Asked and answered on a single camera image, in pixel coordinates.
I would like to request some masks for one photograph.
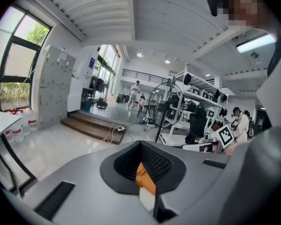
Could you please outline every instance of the window frame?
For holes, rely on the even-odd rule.
[[[21,109],[21,108],[24,108],[24,107],[31,106],[31,90],[32,90],[32,81],[33,81],[34,69],[36,67],[37,59],[38,59],[38,56],[40,54],[41,48],[43,47],[43,44],[44,44],[45,40],[47,39],[47,37],[48,37],[52,27],[47,25],[46,23],[44,23],[43,21],[41,21],[37,17],[35,17],[28,10],[23,9],[22,7],[20,7],[18,5],[12,5],[12,7],[17,9],[17,10],[19,10],[19,11],[21,11],[21,12],[23,12],[24,14],[23,14],[22,18],[19,20],[18,24],[15,26],[13,32],[11,33],[10,38],[9,38],[7,44],[6,44],[6,48],[4,50],[3,56],[2,56],[1,65],[0,65],[0,87],[1,87],[1,83],[30,83],[29,105],[22,106],[22,107],[16,107],[17,109]],[[34,44],[32,42],[29,42],[29,41],[27,41],[27,40],[25,40],[23,38],[15,36],[15,32],[17,31],[17,29],[21,25],[21,23],[24,20],[25,16],[29,16],[30,18],[34,19],[36,22],[38,22],[39,24],[43,25],[44,27],[46,27],[49,30],[47,35],[45,36],[41,46],[36,45],[36,44]],[[35,54],[35,56],[33,58],[33,61],[31,63],[31,66],[30,66],[30,69],[29,69],[29,73],[28,73],[28,76],[30,75],[30,77],[6,76],[6,75],[4,75],[5,64],[6,64],[6,61],[7,61],[7,57],[8,57],[10,48],[11,48],[13,43],[36,51],[36,54]],[[1,99],[0,99],[0,111],[5,112],[7,110],[8,109],[6,109],[6,110],[2,110],[1,109]]]
[[[104,60],[104,57],[105,57],[105,54],[106,54],[106,51],[107,51],[108,46],[111,46],[112,49],[113,49],[114,52],[115,52],[115,56],[114,56],[114,59],[113,59],[112,65],[111,65],[111,66],[113,66],[113,64],[116,63],[115,66],[113,66],[114,68],[112,68],[112,67]],[[102,69],[102,67],[104,67],[107,71],[109,71],[111,74],[113,74],[113,76],[114,76],[114,78],[115,78],[115,76],[116,76],[116,69],[117,69],[117,66],[118,66],[118,62],[120,61],[120,55],[119,55],[119,52],[117,51],[117,49],[116,49],[116,47],[115,47],[114,45],[107,44],[107,46],[106,46],[106,48],[105,48],[105,51],[104,51],[104,56],[102,57],[100,54],[98,54],[97,61],[99,61],[100,64],[101,64],[100,69],[98,70],[98,75],[97,75],[98,77],[100,77],[100,76],[99,76],[100,70]],[[108,82],[107,82],[107,84],[106,84],[106,92],[108,92],[108,89],[109,89],[109,86],[110,86],[111,74],[109,75],[109,79],[108,79]]]

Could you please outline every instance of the water bottle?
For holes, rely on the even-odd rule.
[[[17,121],[12,127],[11,127],[12,133],[14,135],[14,139],[16,143],[20,143],[24,140],[24,134],[22,130],[22,124],[21,120]]]
[[[24,113],[23,109],[20,109],[19,112],[20,112],[20,116],[21,116],[20,121],[22,124],[23,133],[24,133],[24,136],[27,136],[30,133],[30,126],[28,124],[27,115]]]
[[[4,135],[8,141],[8,143],[12,143],[14,141],[14,136],[11,129],[5,130]]]
[[[29,107],[29,112],[28,112],[28,124],[30,126],[31,131],[37,130],[37,117],[31,107]]]

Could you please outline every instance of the wooden step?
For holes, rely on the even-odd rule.
[[[104,139],[109,134],[109,131],[110,131],[110,127],[109,127],[109,129],[106,129],[106,128],[102,128],[101,126],[98,126],[96,124],[91,124],[91,123],[86,124],[85,122],[82,122],[78,119],[74,119],[71,117],[65,118],[65,119],[61,120],[60,122],[61,122],[61,124],[71,128],[77,132],[80,132],[82,134],[85,134],[87,136],[90,136],[90,137],[93,137],[93,138],[96,138],[99,140]],[[107,137],[107,140],[109,142],[111,142],[111,140],[112,140],[113,144],[120,144],[125,132],[126,132],[125,130],[119,132],[118,129],[116,128],[113,132],[113,140],[112,140],[111,134]]]
[[[83,122],[85,124],[96,125],[97,127],[103,127],[107,130],[109,130],[111,127],[122,126],[122,125],[119,125],[119,124],[113,124],[112,122],[108,122],[108,121],[100,120],[100,119],[90,117],[90,116],[87,116],[87,115],[83,115],[83,114],[78,113],[78,112],[71,113],[70,118],[79,120],[80,122]]]

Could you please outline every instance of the black vent slot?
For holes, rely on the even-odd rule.
[[[41,204],[38,205],[35,212],[51,221],[74,187],[75,184],[62,181],[52,192],[50,192]]]
[[[221,162],[217,162],[217,161],[213,161],[213,160],[205,160],[203,162],[203,164],[206,164],[208,166],[212,166],[212,167],[217,167],[217,168],[221,168],[221,169],[224,169],[226,167],[226,163],[221,163]]]

